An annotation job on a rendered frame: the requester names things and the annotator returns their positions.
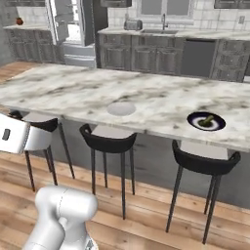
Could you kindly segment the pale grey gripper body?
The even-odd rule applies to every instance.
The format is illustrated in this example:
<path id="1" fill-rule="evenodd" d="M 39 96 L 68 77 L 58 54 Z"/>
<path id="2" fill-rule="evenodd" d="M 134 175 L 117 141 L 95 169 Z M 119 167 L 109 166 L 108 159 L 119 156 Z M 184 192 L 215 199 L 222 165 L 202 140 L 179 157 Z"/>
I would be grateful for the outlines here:
<path id="1" fill-rule="evenodd" d="M 52 133 L 31 126 L 29 129 L 25 150 L 43 150 L 47 149 L 52 142 Z"/>

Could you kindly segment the stainless steel fridge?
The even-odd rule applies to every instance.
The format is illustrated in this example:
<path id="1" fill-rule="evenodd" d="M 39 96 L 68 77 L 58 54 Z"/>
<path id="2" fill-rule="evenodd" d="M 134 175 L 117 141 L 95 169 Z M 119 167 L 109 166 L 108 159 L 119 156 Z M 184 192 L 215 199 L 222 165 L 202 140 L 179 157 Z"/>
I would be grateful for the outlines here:
<path id="1" fill-rule="evenodd" d="M 45 0 L 53 44 L 63 50 L 66 64 L 96 67 L 97 34 L 107 27 L 101 0 Z"/>

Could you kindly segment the green squash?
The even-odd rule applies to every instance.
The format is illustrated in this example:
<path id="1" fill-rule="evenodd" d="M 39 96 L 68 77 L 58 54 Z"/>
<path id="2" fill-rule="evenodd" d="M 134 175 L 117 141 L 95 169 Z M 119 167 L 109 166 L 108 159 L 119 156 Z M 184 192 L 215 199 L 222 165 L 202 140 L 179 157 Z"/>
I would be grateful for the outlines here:
<path id="1" fill-rule="evenodd" d="M 200 121 L 198 122 L 198 124 L 199 124 L 200 126 L 203 126 L 203 127 L 208 127 L 208 126 L 211 125 L 211 121 L 212 121 L 213 119 L 214 119 L 214 116 L 213 116 L 213 115 L 209 115 L 209 116 L 207 116 L 205 119 L 200 120 Z"/>

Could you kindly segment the black stool with grey seat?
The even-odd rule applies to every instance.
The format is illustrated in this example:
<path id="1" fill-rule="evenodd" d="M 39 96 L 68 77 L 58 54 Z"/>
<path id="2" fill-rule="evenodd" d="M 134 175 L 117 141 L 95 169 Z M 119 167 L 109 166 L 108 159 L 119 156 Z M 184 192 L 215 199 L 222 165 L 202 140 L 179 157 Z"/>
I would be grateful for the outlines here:
<path id="1" fill-rule="evenodd" d="M 72 176 L 72 178 L 75 178 L 71 158 L 69 155 L 69 151 L 68 151 L 64 131 L 63 131 L 63 123 L 59 117 L 39 114 L 39 113 L 35 113 L 35 112 L 30 112 L 26 116 L 22 116 L 18 110 L 10 111 L 9 116 L 16 118 L 18 120 L 27 121 L 30 124 L 34 125 L 35 127 L 44 129 L 48 132 L 54 132 L 56 130 L 59 130 L 60 135 L 61 135 L 61 139 L 62 139 L 62 145 L 64 147 L 65 155 L 66 155 L 69 169 L 71 172 L 71 176 Z M 52 150 L 50 147 L 48 147 L 48 148 L 43 150 L 43 153 L 46 157 L 47 165 L 48 165 L 50 173 L 52 174 L 54 184 L 57 185 L 58 182 L 57 182 L 57 177 L 56 177 L 56 169 L 55 169 L 55 165 L 54 165 Z"/>
<path id="2" fill-rule="evenodd" d="M 219 192 L 221 178 L 222 176 L 228 174 L 236 166 L 236 164 L 241 159 L 241 155 L 237 151 L 229 159 L 215 159 L 215 158 L 203 157 L 197 154 L 192 154 L 181 150 L 176 140 L 172 141 L 172 150 L 174 153 L 175 161 L 178 163 L 179 167 L 178 167 L 176 182 L 174 185 L 174 191 L 169 210 L 166 231 L 169 231 L 172 222 L 172 216 L 174 213 L 174 208 L 176 204 L 176 199 L 179 191 L 183 170 L 187 169 L 191 172 L 207 175 L 211 177 L 211 182 L 204 208 L 204 214 L 208 215 L 202 239 L 202 243 L 205 244 L 213 217 L 214 207 Z"/>
<path id="3" fill-rule="evenodd" d="M 92 171 L 92 193 L 96 193 L 96 152 L 103 154 L 104 166 L 104 186 L 107 187 L 107 162 L 106 155 L 119 154 L 121 164 L 121 194 L 122 194 L 122 217 L 126 218 L 126 198 L 125 198 L 125 153 L 130 155 L 130 169 L 132 193 L 135 193 L 135 167 L 133 146 L 137 134 L 122 129 L 109 126 L 98 125 L 94 130 L 89 124 L 84 124 L 79 128 L 85 143 L 91 150 L 91 171 Z"/>

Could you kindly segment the grey kitchen island base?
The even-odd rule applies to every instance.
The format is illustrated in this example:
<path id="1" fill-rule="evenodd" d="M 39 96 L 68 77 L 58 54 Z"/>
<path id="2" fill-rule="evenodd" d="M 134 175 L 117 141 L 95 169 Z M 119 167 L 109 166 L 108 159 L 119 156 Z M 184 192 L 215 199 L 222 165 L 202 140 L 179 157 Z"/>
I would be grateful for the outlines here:
<path id="1" fill-rule="evenodd" d="M 90 149 L 79 132 L 80 122 L 65 120 L 63 131 L 53 133 L 53 157 L 66 165 L 89 169 Z M 135 165 L 138 182 L 171 189 L 174 187 L 178 165 L 172 152 L 172 141 L 166 138 L 139 134 L 134 146 L 134 157 L 127 158 L 128 165 Z M 210 178 L 185 170 L 180 191 L 204 197 Z M 250 153 L 243 152 L 239 164 L 222 177 L 218 199 L 224 203 L 250 209 Z"/>

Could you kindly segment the grey base cupboards with sink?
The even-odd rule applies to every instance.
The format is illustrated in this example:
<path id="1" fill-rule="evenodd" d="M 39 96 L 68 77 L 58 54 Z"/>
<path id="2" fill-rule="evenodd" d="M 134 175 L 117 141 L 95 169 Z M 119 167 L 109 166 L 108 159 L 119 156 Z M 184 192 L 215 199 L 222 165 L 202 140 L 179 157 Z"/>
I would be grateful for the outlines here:
<path id="1" fill-rule="evenodd" d="M 101 33 L 101 67 L 167 75 L 182 75 L 181 66 L 187 39 L 176 35 Z M 216 41 L 208 78 L 241 82 L 250 63 L 250 41 Z"/>

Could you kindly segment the silver toaster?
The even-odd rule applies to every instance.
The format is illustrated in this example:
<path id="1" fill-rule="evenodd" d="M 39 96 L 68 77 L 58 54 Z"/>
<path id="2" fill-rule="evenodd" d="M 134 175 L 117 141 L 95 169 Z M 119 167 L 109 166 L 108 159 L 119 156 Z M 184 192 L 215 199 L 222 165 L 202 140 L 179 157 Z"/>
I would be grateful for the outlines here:
<path id="1" fill-rule="evenodd" d="M 128 19 L 124 22 L 125 30 L 141 30 L 143 28 L 143 22 L 141 20 Z"/>

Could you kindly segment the dark blue round plate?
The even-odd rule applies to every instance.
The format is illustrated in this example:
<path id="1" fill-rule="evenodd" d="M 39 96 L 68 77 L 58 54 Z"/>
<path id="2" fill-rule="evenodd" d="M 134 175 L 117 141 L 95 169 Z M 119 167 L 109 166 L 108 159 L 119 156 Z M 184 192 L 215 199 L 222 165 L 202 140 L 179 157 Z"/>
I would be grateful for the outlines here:
<path id="1" fill-rule="evenodd" d="M 200 120 L 205 119 L 207 116 L 213 115 L 214 119 L 211 121 L 211 125 L 208 127 L 203 127 L 198 124 Z M 202 130 L 202 131 L 208 131 L 208 132 L 213 132 L 213 131 L 218 131 L 222 130 L 226 127 L 227 123 L 226 121 L 219 115 L 207 111 L 196 111 L 187 116 L 187 122 L 189 125 L 192 127 Z"/>

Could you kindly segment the steel sink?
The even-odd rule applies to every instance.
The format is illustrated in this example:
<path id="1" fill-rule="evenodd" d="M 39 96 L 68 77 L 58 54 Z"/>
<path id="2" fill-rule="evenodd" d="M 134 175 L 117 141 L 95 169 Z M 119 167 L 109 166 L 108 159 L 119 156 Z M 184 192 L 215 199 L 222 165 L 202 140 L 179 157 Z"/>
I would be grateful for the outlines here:
<path id="1" fill-rule="evenodd" d="M 169 29 L 144 29 L 141 31 L 144 34 L 167 34 L 167 35 L 174 35 L 178 33 L 178 30 L 169 30 Z"/>

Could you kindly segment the dark grey dishwasher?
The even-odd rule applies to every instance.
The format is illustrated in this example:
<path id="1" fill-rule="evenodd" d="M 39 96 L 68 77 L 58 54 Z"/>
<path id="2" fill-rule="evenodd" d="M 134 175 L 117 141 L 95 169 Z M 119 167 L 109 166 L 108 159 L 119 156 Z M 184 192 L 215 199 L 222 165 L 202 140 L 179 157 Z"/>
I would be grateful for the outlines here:
<path id="1" fill-rule="evenodd" d="M 187 39 L 183 51 L 181 74 L 208 78 L 215 47 L 215 40 Z"/>

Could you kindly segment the white framed window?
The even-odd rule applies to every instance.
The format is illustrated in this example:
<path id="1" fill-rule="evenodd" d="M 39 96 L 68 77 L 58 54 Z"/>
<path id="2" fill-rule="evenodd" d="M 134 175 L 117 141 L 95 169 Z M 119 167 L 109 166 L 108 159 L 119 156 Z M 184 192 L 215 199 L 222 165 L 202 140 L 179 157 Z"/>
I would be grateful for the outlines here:
<path id="1" fill-rule="evenodd" d="M 147 18 L 165 15 L 167 18 L 186 18 L 192 12 L 193 0 L 139 0 L 138 14 Z"/>

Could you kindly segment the grey wall cupboard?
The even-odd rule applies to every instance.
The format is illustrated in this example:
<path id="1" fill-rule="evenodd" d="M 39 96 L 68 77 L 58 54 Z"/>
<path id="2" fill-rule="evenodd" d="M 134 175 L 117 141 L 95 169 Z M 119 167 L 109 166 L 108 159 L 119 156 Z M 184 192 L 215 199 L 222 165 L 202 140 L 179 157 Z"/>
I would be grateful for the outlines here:
<path id="1" fill-rule="evenodd" d="M 215 0 L 215 9 L 250 9 L 250 0 Z"/>
<path id="2" fill-rule="evenodd" d="M 45 7 L 45 0 L 3 0 L 6 7 Z"/>
<path id="3" fill-rule="evenodd" d="M 132 0 L 101 0 L 101 6 L 107 8 L 132 7 Z"/>

